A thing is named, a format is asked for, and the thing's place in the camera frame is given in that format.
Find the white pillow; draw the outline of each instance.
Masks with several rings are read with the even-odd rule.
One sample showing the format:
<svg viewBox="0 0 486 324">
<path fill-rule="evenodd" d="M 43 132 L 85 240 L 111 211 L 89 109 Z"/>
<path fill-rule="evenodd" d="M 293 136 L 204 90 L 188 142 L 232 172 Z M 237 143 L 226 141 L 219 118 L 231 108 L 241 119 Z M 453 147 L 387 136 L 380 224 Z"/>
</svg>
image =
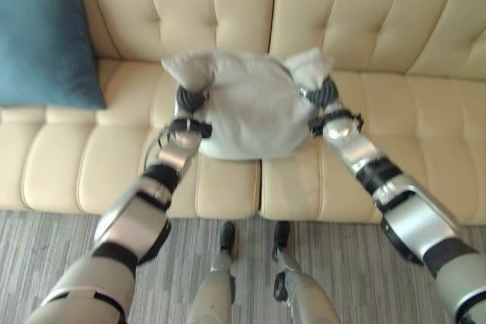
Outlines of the white pillow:
<svg viewBox="0 0 486 324">
<path fill-rule="evenodd" d="M 162 65 L 190 92 L 209 92 L 194 113 L 213 125 L 200 151 L 238 160 L 288 156 L 309 138 L 308 121 L 318 110 L 298 88 L 321 88 L 331 71 L 319 49 L 285 62 L 269 55 L 189 52 L 163 59 Z"/>
</svg>

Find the robot leg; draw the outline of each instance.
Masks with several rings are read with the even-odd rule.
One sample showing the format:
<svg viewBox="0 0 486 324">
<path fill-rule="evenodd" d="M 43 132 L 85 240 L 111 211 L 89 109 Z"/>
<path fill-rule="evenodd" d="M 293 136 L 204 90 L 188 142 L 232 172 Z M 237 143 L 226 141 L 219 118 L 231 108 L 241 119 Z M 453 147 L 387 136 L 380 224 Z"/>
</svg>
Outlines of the robot leg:
<svg viewBox="0 0 486 324">
<path fill-rule="evenodd" d="M 275 300 L 290 306 L 295 324 L 340 324 L 326 292 L 301 271 L 294 256 L 286 250 L 289 223 L 278 222 L 275 228 L 272 258 L 279 270 L 275 279 Z"/>
<path fill-rule="evenodd" d="M 235 226 L 227 222 L 222 227 L 218 255 L 197 292 L 187 324 L 231 324 L 235 278 L 229 273 L 229 268 L 234 244 Z"/>
</svg>

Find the sofa cushion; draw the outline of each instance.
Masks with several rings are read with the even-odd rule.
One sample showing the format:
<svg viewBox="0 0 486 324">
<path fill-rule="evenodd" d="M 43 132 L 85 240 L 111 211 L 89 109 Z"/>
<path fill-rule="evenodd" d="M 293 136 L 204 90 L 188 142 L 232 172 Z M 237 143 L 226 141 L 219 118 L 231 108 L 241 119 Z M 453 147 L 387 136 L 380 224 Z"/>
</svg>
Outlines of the sofa cushion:
<svg viewBox="0 0 486 324">
<path fill-rule="evenodd" d="M 158 63 L 101 60 L 108 108 L 0 108 L 0 209 L 105 212 L 137 177 L 172 119 L 175 81 Z M 199 155 L 170 216 L 244 218 L 259 204 L 260 163 Z"/>
<path fill-rule="evenodd" d="M 486 83 L 335 71 L 364 133 L 463 224 L 486 223 Z M 261 215 L 378 222 L 380 212 L 322 138 L 262 162 Z"/>
<path fill-rule="evenodd" d="M 0 0 L 0 105 L 104 108 L 81 0 Z"/>
</svg>

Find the floor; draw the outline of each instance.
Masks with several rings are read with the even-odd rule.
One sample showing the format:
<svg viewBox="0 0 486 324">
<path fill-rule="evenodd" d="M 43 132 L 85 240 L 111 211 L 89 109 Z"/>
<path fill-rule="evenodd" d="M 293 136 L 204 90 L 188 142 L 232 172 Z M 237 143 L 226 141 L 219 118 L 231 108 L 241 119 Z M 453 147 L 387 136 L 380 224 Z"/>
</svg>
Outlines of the floor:
<svg viewBox="0 0 486 324">
<path fill-rule="evenodd" d="M 91 243 L 96 216 L 0 212 L 0 318 L 22 323 Z M 129 323 L 183 323 L 216 252 L 222 222 L 176 220 L 158 258 L 139 268 Z M 291 323 L 273 300 L 274 222 L 236 222 L 233 322 Z M 486 248 L 486 228 L 464 229 Z M 426 270 L 405 262 L 376 225 L 292 224 L 302 269 L 326 290 L 344 324 L 450 324 Z"/>
</svg>

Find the sofa seat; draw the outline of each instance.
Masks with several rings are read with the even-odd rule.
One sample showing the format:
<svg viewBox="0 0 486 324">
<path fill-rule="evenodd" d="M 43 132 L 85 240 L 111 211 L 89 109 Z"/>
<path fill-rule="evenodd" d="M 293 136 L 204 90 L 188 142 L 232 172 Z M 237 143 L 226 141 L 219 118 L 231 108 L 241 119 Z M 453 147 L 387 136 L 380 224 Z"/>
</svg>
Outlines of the sofa seat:
<svg viewBox="0 0 486 324">
<path fill-rule="evenodd" d="M 156 62 L 99 63 L 107 109 L 0 108 L 0 209 L 105 212 L 140 173 L 173 115 L 175 81 Z M 260 201 L 260 163 L 199 155 L 172 217 L 242 219 Z"/>
<path fill-rule="evenodd" d="M 486 222 L 486 83 L 335 71 L 364 133 L 463 224 Z M 380 212 L 322 138 L 262 163 L 269 219 L 378 222 Z"/>
</svg>

